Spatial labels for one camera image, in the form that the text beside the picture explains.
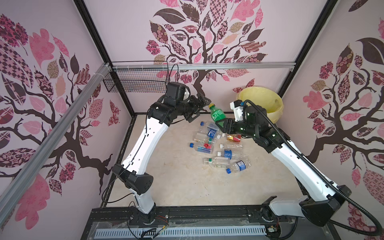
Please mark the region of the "clear bottle green cap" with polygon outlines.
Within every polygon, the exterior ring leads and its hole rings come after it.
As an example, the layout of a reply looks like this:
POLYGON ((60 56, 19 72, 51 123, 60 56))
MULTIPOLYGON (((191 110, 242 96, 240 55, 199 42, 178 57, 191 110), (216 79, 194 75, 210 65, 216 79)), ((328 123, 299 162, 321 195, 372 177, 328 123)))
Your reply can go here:
POLYGON ((228 168, 231 160, 224 157, 204 158, 203 163, 215 168, 228 168))
POLYGON ((203 143, 203 144, 209 144, 209 145, 215 144, 215 140, 213 138, 209 137, 206 134, 202 134, 202 133, 196 133, 194 135, 193 140, 195 142, 203 143))

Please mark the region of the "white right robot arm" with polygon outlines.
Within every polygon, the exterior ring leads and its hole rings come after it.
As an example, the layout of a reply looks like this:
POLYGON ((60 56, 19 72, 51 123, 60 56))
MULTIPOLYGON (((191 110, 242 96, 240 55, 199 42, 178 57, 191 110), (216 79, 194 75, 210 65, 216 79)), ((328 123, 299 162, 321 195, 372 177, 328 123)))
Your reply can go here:
POLYGON ((302 155, 289 137, 267 117, 265 109, 251 101, 235 101, 232 103, 233 119, 227 118, 214 104, 210 104, 209 109, 215 124, 224 133, 253 139, 283 163, 304 188, 303 196, 297 200, 271 197, 267 205, 275 216, 306 218, 312 224, 323 227, 346 201, 333 190, 337 184, 302 155))

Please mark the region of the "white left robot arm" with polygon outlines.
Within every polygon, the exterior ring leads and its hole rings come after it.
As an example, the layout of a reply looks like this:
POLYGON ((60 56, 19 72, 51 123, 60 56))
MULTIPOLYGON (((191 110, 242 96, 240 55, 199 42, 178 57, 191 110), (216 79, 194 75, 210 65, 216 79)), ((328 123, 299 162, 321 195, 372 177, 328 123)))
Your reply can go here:
POLYGON ((211 100, 201 94, 186 100, 162 96, 150 106, 143 131, 130 154, 113 166, 114 175, 134 194, 142 214, 148 215, 155 209, 150 194, 154 177, 147 174, 146 169, 159 140, 177 117, 183 116, 192 122, 210 103, 211 100))

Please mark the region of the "cream bin yellow bag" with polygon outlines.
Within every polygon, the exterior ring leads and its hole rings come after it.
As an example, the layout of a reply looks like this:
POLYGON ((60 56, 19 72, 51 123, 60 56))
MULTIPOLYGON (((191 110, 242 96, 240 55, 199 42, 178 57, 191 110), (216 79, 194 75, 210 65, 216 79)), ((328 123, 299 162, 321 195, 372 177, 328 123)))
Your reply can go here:
POLYGON ((250 100, 267 111, 268 118, 276 124, 283 115, 284 104, 281 97, 263 87, 248 87, 237 94, 237 100, 250 100))

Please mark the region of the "red yellow label bottle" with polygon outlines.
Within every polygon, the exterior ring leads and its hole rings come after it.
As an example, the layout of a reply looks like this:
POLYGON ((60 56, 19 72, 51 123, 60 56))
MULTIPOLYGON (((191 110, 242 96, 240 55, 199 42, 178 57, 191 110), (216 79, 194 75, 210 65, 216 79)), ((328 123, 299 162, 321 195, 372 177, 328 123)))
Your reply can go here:
POLYGON ((229 142, 239 143, 241 142, 242 136, 241 135, 229 135, 229 134, 222 134, 222 137, 225 138, 229 142))

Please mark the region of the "clear bottle pale blue label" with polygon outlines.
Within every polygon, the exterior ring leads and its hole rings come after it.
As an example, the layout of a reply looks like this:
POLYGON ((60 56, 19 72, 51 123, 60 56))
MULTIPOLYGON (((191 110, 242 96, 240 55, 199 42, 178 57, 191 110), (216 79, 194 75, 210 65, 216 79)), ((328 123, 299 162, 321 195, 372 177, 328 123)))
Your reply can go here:
POLYGON ((201 122, 200 133, 206 134, 211 138, 215 138, 220 133, 220 129, 212 122, 201 122))

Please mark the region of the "clear crushed bottle white cap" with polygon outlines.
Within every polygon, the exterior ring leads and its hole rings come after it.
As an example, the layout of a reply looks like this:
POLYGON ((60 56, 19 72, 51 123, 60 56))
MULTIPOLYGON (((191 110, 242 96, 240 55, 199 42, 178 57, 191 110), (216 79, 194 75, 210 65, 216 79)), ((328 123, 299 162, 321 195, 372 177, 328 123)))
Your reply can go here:
POLYGON ((242 147, 243 145, 241 143, 235 143, 235 142, 220 144, 220 149, 225 149, 225 150, 241 149, 242 147))

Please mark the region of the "Fiji bottle red flower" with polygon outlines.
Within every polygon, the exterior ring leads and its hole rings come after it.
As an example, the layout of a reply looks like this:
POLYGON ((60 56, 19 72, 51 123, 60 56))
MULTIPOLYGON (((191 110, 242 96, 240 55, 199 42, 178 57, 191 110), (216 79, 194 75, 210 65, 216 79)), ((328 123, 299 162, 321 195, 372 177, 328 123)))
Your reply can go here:
POLYGON ((213 145, 207 144, 207 143, 200 143, 200 142, 190 143, 189 147, 194 149, 197 152, 205 153, 205 154, 212 154, 214 151, 213 145))

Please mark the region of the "bottle blue label white cap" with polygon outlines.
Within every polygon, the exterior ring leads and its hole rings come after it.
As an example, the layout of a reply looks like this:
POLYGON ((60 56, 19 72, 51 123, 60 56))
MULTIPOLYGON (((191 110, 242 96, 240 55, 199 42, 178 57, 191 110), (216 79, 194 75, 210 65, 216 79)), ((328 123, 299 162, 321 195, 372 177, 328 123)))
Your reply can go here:
POLYGON ((243 152, 240 151, 224 149, 221 151, 217 151, 217 157, 228 158, 230 160, 240 160, 241 158, 244 158, 245 155, 243 154, 243 152))

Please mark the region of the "small bottle blue cap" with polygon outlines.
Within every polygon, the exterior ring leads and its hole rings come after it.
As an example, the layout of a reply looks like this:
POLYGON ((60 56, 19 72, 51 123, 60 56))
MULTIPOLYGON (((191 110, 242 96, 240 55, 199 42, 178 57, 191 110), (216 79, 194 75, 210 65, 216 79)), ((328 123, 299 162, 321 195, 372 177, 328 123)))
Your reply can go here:
POLYGON ((227 167, 226 172, 227 174, 238 173, 248 169, 250 166, 251 162, 248 159, 243 159, 230 164, 227 167))

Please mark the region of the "white vent strip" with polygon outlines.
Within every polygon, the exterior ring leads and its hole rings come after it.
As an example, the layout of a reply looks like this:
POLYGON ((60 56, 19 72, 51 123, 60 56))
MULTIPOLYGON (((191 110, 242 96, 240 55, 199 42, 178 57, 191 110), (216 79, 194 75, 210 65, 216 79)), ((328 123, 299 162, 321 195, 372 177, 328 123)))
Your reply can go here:
POLYGON ((97 229, 94 240, 266 236, 264 226, 97 229))

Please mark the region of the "aluminium rail back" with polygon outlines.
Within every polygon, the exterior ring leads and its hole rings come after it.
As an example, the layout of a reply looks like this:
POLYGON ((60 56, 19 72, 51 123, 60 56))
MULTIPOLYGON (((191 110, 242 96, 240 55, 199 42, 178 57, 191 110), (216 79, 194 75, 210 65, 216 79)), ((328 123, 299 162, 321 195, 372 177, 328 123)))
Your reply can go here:
MULTIPOLYGON (((173 70, 230 70, 230 69, 293 69, 294 62, 260 62, 260 63, 221 63, 221 64, 176 64, 173 70)), ((172 70, 173 65, 117 65, 113 70, 172 70)))

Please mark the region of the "aluminium rail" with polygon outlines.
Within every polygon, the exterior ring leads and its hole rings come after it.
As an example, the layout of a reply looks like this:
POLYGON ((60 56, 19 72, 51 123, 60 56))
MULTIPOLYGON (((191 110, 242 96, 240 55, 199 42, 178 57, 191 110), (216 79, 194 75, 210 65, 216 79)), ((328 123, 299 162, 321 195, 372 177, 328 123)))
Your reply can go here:
MULTIPOLYGON (((230 70, 230 69, 293 69, 294 62, 260 62, 260 63, 221 63, 221 64, 176 64, 173 70, 230 70)), ((113 70, 172 70, 173 65, 117 65, 113 70)))
POLYGON ((20 173, 14 178, 10 185, 1 195, 1 224, 3 224, 11 214, 14 207, 31 185, 36 175, 39 173, 44 163, 64 137, 71 123, 79 115, 94 90, 101 83, 104 77, 110 72, 111 64, 103 63, 91 77, 82 93, 75 99, 69 109, 59 120, 52 132, 47 136, 41 145, 36 149, 35 154, 21 169, 20 173))

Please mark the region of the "black base frame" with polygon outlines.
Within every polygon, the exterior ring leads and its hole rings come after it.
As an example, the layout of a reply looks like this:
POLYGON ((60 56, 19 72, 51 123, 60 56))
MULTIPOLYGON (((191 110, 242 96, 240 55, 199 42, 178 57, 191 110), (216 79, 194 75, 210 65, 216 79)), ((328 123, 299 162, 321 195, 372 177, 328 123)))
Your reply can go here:
POLYGON ((275 216, 264 205, 156 207, 149 217, 135 206, 93 209, 81 238, 94 240, 97 229, 264 226, 266 236, 162 238, 158 240, 339 240, 332 224, 317 227, 303 218, 275 216))

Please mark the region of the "aluminium rail left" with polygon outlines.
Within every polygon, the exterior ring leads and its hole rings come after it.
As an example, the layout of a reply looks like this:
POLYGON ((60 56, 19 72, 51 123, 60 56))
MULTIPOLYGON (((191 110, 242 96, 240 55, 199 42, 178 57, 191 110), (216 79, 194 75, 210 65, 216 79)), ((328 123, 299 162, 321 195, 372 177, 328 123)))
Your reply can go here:
POLYGON ((44 163, 64 137, 71 123, 79 115, 94 90, 101 83, 104 77, 110 72, 111 64, 103 63, 91 77, 82 93, 75 99, 69 109, 59 120, 52 132, 47 136, 41 145, 36 149, 35 154, 21 169, 20 173, 14 178, 10 185, 1 195, 1 224, 3 224, 11 214, 14 207, 31 185, 36 175, 39 173, 44 163))

